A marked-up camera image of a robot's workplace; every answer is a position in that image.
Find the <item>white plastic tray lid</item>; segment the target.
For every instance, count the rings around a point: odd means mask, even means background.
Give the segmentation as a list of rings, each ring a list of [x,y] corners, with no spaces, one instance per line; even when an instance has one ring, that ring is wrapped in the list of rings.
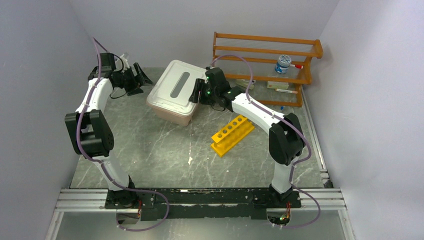
[[[189,98],[196,79],[205,79],[206,69],[181,60],[172,60],[149,93],[146,102],[157,109],[187,117],[193,114],[195,103]]]

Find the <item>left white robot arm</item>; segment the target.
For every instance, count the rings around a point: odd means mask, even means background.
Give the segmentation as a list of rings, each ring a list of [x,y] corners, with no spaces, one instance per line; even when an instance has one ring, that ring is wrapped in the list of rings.
[[[115,139],[104,110],[115,88],[132,96],[143,93],[141,87],[153,82],[137,62],[129,64],[127,53],[118,56],[104,52],[99,56],[101,65],[89,74],[81,105],[75,112],[66,114],[64,122],[74,151],[92,162],[106,180],[109,201],[132,208],[138,203],[139,194],[113,153]]]

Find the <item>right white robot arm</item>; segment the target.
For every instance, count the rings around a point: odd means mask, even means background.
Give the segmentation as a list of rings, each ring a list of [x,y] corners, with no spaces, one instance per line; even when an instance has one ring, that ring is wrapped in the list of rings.
[[[205,76],[197,78],[190,102],[202,105],[218,104],[233,113],[242,115],[268,135],[268,152],[275,162],[270,184],[270,202],[282,207],[293,191],[293,167],[299,160],[306,140],[298,117],[290,113],[275,112],[250,96],[238,86],[230,86],[219,67],[209,68]]]

